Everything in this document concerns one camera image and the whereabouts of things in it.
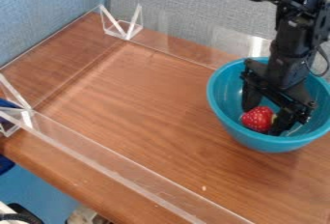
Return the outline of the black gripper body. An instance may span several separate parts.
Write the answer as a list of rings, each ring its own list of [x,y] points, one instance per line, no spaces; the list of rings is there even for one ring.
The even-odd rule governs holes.
[[[314,110],[314,100],[308,91],[306,79],[310,76],[317,47],[310,44],[272,43],[272,56],[266,63],[248,58],[244,60],[241,79],[253,84],[264,96],[280,109],[289,107],[300,111],[300,122],[309,121]]]

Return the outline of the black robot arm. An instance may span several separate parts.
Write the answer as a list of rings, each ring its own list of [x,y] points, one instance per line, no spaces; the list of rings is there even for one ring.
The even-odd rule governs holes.
[[[277,5],[276,39],[266,63],[248,58],[241,73],[242,109],[249,111],[268,98],[278,107],[270,135],[281,135],[296,124],[306,123],[317,107],[305,81],[313,74],[321,45],[330,38],[330,0],[252,0]]]

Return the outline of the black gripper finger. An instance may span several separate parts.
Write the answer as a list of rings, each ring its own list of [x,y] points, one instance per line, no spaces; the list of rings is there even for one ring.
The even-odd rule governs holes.
[[[242,86],[242,110],[248,112],[256,108],[261,103],[262,97],[260,89],[253,84],[245,82]]]
[[[269,134],[280,136],[285,130],[289,130],[300,122],[300,111],[289,107],[280,109],[276,115],[274,123]]]

